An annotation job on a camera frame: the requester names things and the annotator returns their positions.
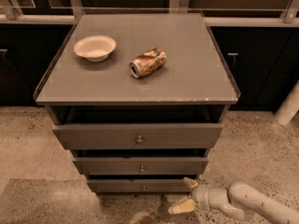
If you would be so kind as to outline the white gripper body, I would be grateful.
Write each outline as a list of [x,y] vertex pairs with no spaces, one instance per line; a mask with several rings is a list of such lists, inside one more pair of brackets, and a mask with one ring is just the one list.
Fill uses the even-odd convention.
[[191,197],[195,209],[228,211],[232,208],[227,188],[199,184],[192,189]]

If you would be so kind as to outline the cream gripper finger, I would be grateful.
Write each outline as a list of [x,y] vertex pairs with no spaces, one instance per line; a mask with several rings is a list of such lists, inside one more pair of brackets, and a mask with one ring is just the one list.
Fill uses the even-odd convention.
[[185,183],[185,185],[188,187],[189,190],[193,190],[199,185],[199,183],[196,180],[190,179],[188,177],[184,177],[183,182]]
[[193,199],[185,197],[178,201],[177,203],[174,203],[168,208],[168,212],[171,215],[177,215],[182,213],[189,213],[195,210],[195,202]]

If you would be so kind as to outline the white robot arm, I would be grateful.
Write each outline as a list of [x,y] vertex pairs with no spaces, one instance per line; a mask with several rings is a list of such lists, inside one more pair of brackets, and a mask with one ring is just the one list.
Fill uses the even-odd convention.
[[255,214],[271,224],[299,224],[299,212],[279,203],[244,182],[228,188],[211,187],[200,180],[183,178],[190,194],[169,207],[171,215],[215,209],[227,217],[248,221]]

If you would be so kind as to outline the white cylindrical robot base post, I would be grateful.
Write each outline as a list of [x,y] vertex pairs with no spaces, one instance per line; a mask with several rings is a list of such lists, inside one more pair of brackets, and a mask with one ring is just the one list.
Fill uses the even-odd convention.
[[287,98],[275,113],[275,120],[285,126],[299,111],[299,81],[294,85]]

